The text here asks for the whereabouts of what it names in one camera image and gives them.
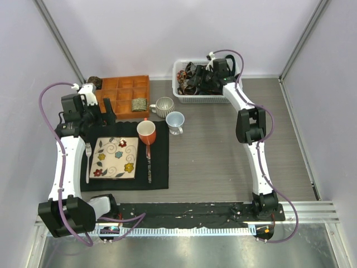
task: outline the white basket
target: white basket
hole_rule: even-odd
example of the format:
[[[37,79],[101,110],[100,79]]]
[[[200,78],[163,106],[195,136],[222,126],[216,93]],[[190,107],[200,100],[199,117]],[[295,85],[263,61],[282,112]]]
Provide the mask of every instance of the white basket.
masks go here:
[[[188,65],[189,62],[192,62],[195,65],[197,65],[197,64],[207,65],[209,61],[206,59],[177,60],[173,64],[173,69],[172,69],[172,90],[173,90],[174,96],[177,97],[181,103],[229,103],[229,100],[227,100],[222,95],[179,95],[177,93],[177,89],[180,87],[180,85],[179,85],[179,81],[177,81],[176,75],[180,70],[185,70],[186,66]],[[227,59],[227,62],[230,65],[230,67],[232,67],[232,65],[233,65],[232,60]],[[235,68],[236,68],[235,74],[239,73],[240,69],[237,64],[236,64]],[[243,89],[241,79],[239,80],[239,86],[240,86],[240,88]]]

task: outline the white wall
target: white wall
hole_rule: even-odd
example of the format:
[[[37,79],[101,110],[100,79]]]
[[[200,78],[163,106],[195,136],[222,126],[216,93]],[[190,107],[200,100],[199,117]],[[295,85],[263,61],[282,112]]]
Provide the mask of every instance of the white wall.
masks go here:
[[[357,1],[333,0],[286,79],[317,189],[357,257]]]
[[[177,59],[235,49],[279,75],[319,0],[45,0],[83,75],[171,76]]]
[[[0,260],[23,267],[39,202],[54,179],[56,145],[38,110],[38,95],[61,80],[77,82],[32,1],[3,1],[0,8]],[[45,96],[57,123],[58,87]]]

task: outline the white mug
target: white mug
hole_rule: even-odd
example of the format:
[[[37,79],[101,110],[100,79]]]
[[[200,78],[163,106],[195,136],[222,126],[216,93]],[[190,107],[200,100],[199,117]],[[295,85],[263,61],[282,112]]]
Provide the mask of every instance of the white mug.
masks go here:
[[[166,118],[166,116],[175,110],[175,105],[173,100],[169,97],[162,97],[157,100],[156,104],[149,106],[149,109],[156,113],[161,118]]]
[[[166,116],[166,123],[173,135],[179,135],[184,132],[182,129],[185,122],[185,117],[180,112],[171,112]]]

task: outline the black cloth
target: black cloth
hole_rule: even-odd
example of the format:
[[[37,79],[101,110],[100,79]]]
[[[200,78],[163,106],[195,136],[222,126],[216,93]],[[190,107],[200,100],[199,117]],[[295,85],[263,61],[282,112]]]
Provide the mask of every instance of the black cloth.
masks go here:
[[[150,146],[151,151],[151,183],[148,182],[148,167],[146,145],[139,139],[135,179],[89,179],[85,182],[87,157],[84,153],[80,174],[80,189],[82,192],[101,190],[157,190],[168,189],[168,127],[165,121],[154,122],[156,140]],[[138,122],[118,122],[112,126],[93,127],[86,136],[92,151],[100,137],[139,137],[136,127]]]

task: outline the red flower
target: red flower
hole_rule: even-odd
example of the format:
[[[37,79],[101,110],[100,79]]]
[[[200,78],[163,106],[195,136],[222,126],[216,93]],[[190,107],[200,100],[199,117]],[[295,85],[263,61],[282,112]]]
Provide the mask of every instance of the red flower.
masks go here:
[[[96,169],[93,174],[95,177],[99,177],[102,174],[103,169]]]
[[[119,143],[119,146],[121,148],[125,147],[127,145],[127,142],[125,140],[121,140],[120,143]]]

